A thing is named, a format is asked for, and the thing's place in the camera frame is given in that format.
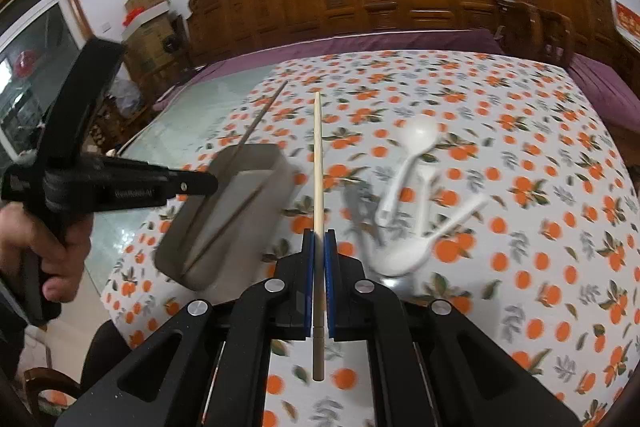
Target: red sign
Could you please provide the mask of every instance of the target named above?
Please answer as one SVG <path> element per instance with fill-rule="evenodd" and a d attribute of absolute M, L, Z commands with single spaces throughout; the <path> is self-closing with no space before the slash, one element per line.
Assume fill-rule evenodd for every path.
<path fill-rule="evenodd" d="M 634 37 L 640 39 L 640 16 L 618 1 L 616 1 L 616 15 L 618 16 L 618 24 Z"/>

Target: red decoration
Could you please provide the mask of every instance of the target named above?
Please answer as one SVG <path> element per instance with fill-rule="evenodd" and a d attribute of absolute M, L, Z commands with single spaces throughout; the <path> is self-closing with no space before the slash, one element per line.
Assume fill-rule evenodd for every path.
<path fill-rule="evenodd" d="M 127 16 L 125 17 L 122 25 L 125 28 L 129 26 L 132 20 L 135 19 L 138 15 L 140 15 L 144 10 L 145 10 L 144 8 L 134 8 L 133 10 L 131 10 L 129 13 L 127 13 Z"/>
<path fill-rule="evenodd" d="M 33 73 L 36 58 L 37 55 L 34 50 L 26 50 L 18 55 L 18 60 L 14 64 L 14 75 L 18 78 L 26 78 Z"/>

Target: silver screw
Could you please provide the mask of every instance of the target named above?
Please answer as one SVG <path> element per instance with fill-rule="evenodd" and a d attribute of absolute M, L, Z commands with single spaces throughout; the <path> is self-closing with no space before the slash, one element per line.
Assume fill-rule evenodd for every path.
<path fill-rule="evenodd" d="M 189 305 L 187 306 L 187 311 L 189 312 L 190 315 L 193 315 L 194 317 L 197 317 L 198 315 L 202 315 L 203 313 L 206 313 L 208 309 L 209 309 L 209 305 L 205 301 L 193 301 L 193 302 L 190 302 Z"/>
<path fill-rule="evenodd" d="M 442 299 L 438 299 L 431 303 L 431 311 L 436 315 L 449 315 L 451 312 L 451 304 Z"/>
<path fill-rule="evenodd" d="M 284 281 L 280 279 L 269 279 L 264 283 L 264 289 L 271 293 L 278 293 L 284 290 Z"/>
<path fill-rule="evenodd" d="M 353 287 L 356 288 L 356 292 L 358 293 L 371 293 L 373 288 L 375 288 L 374 284 L 367 279 L 360 279 Z"/>

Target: white plastic spoon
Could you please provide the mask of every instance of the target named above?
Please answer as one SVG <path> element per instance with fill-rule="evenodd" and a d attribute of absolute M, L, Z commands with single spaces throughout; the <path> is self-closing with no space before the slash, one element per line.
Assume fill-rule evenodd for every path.
<path fill-rule="evenodd" d="M 408 156 L 389 183 L 389 190 L 383 196 L 376 211 L 376 223 L 388 227 L 396 217 L 398 198 L 404 182 L 418 158 L 433 148 L 438 142 L 438 128 L 433 118 L 418 114 L 409 118 L 400 130 L 398 141 Z"/>
<path fill-rule="evenodd" d="M 484 194 L 478 194 L 468 200 L 453 216 L 449 217 L 439 229 L 429 237 L 411 237 L 398 241 L 394 250 L 387 254 L 380 254 L 373 258 L 371 267 L 375 272 L 387 277 L 406 275 L 426 263 L 431 249 L 441 236 L 455 229 L 466 221 L 476 210 L 482 208 L 488 201 Z"/>
<path fill-rule="evenodd" d="M 429 219 L 431 183 L 439 171 L 431 165 L 421 164 L 418 165 L 415 172 L 418 174 L 422 187 L 420 188 L 420 200 L 418 201 L 418 212 L 415 217 L 414 233 L 416 237 L 422 237 Z"/>

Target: table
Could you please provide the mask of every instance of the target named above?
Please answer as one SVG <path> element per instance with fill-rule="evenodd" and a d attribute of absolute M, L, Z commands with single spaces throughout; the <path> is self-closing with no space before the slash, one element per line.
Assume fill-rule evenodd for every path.
<path fill-rule="evenodd" d="M 640 359 L 638 200 L 605 127 L 560 68 L 497 55 L 386 51 L 290 60 L 251 91 L 185 168 L 235 143 L 281 82 L 289 85 L 251 142 L 276 142 L 299 190 L 265 261 L 297 251 L 312 227 L 313 93 L 324 110 L 326 227 L 338 250 L 363 245 L 342 202 L 344 184 L 373 196 L 404 158 L 398 130 L 433 117 L 441 140 L 425 159 L 441 172 L 433 216 L 485 192 L 490 203 L 443 238 L 417 272 L 416 301 L 446 298 L 585 422 L 600 418 Z M 411 178 L 385 243 L 411 233 Z M 152 263 L 180 201 L 150 213 L 124 249 L 102 299 L 139 345 L 193 298 Z M 366 248 L 376 248 L 367 239 Z M 268 276 L 266 264 L 257 279 Z M 328 343 L 327 379 L 310 380 L 310 344 L 274 341 L 263 425 L 373 425 L 364 344 Z"/>
<path fill-rule="evenodd" d="M 127 147 L 123 157 L 179 169 L 191 161 L 193 151 L 206 142 L 272 69 L 267 66 L 240 71 L 217 78 L 215 82 L 206 82 L 206 71 L 203 71 L 184 88 L 177 103 L 171 103 Z M 105 286 L 114 264 L 136 237 L 148 213 L 148 209 L 143 208 L 95 216 L 92 249 L 85 266 L 97 288 Z"/>

